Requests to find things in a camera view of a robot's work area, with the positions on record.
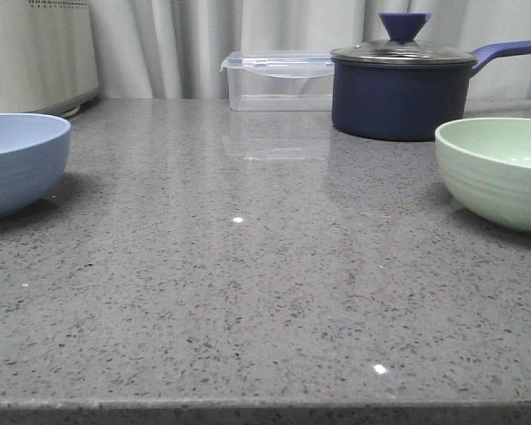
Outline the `light green bowl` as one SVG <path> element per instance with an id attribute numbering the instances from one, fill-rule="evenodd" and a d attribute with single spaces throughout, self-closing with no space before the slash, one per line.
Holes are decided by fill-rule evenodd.
<path id="1" fill-rule="evenodd" d="M 531 119 L 444 123 L 435 131 L 435 152 L 443 181 L 462 206 L 531 233 Z"/>

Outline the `light blue bowl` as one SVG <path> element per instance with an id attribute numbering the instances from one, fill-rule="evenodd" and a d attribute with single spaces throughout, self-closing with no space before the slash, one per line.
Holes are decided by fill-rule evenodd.
<path id="1" fill-rule="evenodd" d="M 63 175 L 71 123 L 38 113 L 0 113 L 0 218 L 31 205 Z"/>

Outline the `clear plastic food container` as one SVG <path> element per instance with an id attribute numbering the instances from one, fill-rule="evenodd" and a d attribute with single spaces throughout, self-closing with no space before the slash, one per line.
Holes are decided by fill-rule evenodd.
<path id="1" fill-rule="evenodd" d="M 227 72 L 229 106 L 238 112 L 324 112 L 332 106 L 334 63 L 326 52 L 234 51 Z"/>

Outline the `dark blue saucepan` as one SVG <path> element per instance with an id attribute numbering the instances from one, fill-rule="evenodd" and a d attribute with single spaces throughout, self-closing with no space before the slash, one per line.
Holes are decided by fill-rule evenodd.
<path id="1" fill-rule="evenodd" d="M 450 63 L 335 64 L 332 121 L 344 133 L 388 141 L 430 141 L 463 116 L 470 79 L 495 58 L 531 54 L 531 41 L 483 46 Z"/>

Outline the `white curtain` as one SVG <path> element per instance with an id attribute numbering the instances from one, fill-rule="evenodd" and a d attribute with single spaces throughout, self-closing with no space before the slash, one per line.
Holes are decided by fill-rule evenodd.
<path id="1" fill-rule="evenodd" d="M 382 12 L 427 12 L 423 40 L 474 50 L 531 40 L 531 1 L 93 1 L 100 92 L 224 98 L 233 51 L 330 51 L 386 32 Z"/>

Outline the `glass lid with blue knob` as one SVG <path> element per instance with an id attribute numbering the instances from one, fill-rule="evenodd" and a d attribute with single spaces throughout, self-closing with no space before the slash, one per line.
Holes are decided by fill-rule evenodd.
<path id="1" fill-rule="evenodd" d="M 381 12 L 387 39 L 334 49 L 331 58 L 376 65 L 475 64 L 477 58 L 472 53 L 416 39 L 432 16 L 429 12 Z"/>

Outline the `white kitchen appliance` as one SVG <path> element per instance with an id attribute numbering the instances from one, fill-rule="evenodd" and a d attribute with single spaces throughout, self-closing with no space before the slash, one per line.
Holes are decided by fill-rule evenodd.
<path id="1" fill-rule="evenodd" d="M 87 1 L 0 1 L 0 113 L 63 114 L 98 93 Z"/>

